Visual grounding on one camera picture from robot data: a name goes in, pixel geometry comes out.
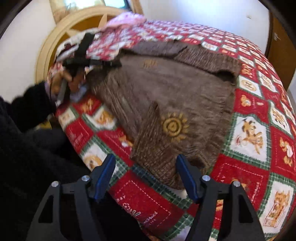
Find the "person's left hand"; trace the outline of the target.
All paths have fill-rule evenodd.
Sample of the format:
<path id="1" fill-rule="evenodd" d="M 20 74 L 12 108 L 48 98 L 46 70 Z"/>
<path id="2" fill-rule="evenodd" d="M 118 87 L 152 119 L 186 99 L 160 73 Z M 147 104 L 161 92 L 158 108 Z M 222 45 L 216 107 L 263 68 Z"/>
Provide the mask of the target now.
<path id="1" fill-rule="evenodd" d="M 79 69 L 75 77 L 72 77 L 67 70 L 61 70 L 54 74 L 49 84 L 49 97 L 51 100 L 57 100 L 62 82 L 64 80 L 67 82 L 70 93 L 76 93 L 79 91 L 81 85 L 85 80 L 85 71 L 84 69 Z"/>

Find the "black sleeve left forearm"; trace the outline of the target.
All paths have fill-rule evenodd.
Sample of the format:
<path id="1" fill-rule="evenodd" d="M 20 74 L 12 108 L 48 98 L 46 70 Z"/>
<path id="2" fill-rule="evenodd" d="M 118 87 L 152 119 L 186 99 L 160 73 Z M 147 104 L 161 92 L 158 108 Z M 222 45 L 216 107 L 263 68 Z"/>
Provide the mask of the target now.
<path id="1" fill-rule="evenodd" d="M 1 98 L 1 137 L 10 133 L 26 133 L 53 114 L 56 104 L 49 93 L 48 83 L 42 81 L 29 87 L 12 102 Z"/>

